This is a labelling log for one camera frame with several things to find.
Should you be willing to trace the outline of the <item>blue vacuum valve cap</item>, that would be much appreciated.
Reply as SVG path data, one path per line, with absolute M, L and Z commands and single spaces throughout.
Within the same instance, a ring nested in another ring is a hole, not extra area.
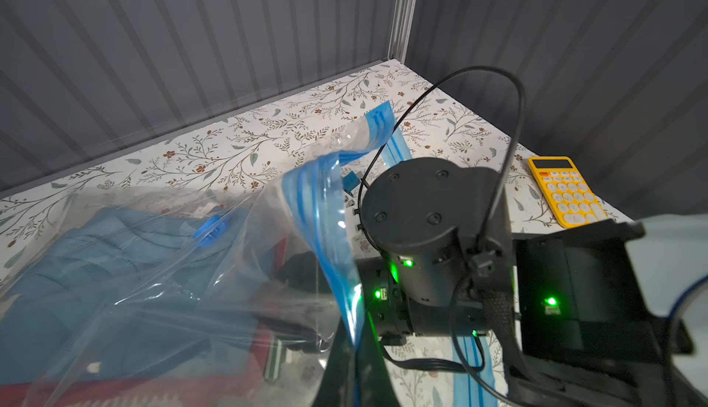
M 214 215 L 201 225 L 194 234 L 194 239 L 197 241 L 199 248 L 209 248 L 215 241 L 223 235 L 228 228 L 226 220 Z

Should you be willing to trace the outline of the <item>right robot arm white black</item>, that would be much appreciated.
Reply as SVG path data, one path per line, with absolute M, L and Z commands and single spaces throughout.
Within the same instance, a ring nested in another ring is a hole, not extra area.
M 360 210 L 377 256 L 348 250 L 339 166 L 285 174 L 283 194 L 342 323 L 317 406 L 395 406 L 385 346 L 412 335 L 459 347 L 492 333 L 520 406 L 704 406 L 676 367 L 707 354 L 707 218 L 661 215 L 513 234 L 501 175 L 444 159 L 399 163 Z

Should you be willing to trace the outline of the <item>clear vacuum bag blue zipper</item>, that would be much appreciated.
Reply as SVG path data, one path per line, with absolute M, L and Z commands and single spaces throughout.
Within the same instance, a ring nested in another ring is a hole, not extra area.
M 342 170 L 381 104 L 241 198 L 76 196 L 1 296 L 5 406 L 391 406 Z

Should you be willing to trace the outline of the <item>blue tank top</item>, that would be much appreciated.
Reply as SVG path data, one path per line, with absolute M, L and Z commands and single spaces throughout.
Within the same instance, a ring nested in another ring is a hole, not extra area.
M 246 252 L 245 211 L 207 219 L 105 208 L 67 231 L 7 292 L 5 386 L 236 377 L 248 371 L 258 321 L 241 311 L 282 263 L 275 245 Z

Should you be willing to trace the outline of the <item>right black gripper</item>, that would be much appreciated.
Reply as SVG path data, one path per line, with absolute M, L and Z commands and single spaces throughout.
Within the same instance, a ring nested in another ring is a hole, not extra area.
M 339 288 L 327 280 L 313 252 L 289 257 L 276 272 L 278 302 L 337 302 L 343 298 Z

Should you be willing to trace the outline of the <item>red folded garment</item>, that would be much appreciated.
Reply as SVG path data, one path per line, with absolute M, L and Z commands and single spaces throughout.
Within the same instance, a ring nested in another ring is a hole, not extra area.
M 285 240 L 280 240 L 269 245 L 275 245 L 282 257 L 282 263 L 273 270 L 269 276 L 271 277 L 282 266 L 288 244 Z M 1 321 L 9 309 L 9 301 L 7 301 L 9 289 L 1 296 Z M 204 377 L 204 379 L 166 379 L 163 377 L 138 383 L 80 383 L 73 382 L 68 377 L 64 377 L 56 383 L 51 383 L 47 379 L 39 379 L 30 384 L 5 386 L 1 382 L 1 403 L 5 406 L 142 406 L 151 404 L 210 406 L 228 397 L 251 398 L 262 385 L 263 370 L 267 362 L 267 351 L 272 335 L 258 318 L 245 310 L 244 306 L 248 300 L 241 304 L 240 309 L 254 317 L 259 326 L 254 340 L 251 364 L 248 371 L 239 376 Z

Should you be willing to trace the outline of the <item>yellow calculator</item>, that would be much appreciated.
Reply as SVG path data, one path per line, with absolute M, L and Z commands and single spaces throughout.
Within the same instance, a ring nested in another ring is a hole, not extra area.
M 527 163 L 561 227 L 570 229 L 608 220 L 599 199 L 570 158 L 530 157 Z

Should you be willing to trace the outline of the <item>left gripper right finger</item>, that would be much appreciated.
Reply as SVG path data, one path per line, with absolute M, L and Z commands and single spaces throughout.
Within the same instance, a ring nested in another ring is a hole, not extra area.
M 372 323 L 365 323 L 357 350 L 358 406 L 399 406 Z

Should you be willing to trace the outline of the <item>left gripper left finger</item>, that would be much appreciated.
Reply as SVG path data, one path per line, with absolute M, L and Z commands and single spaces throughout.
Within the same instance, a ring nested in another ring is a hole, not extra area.
M 356 354 L 346 334 L 337 334 L 313 407 L 353 407 L 358 397 Z

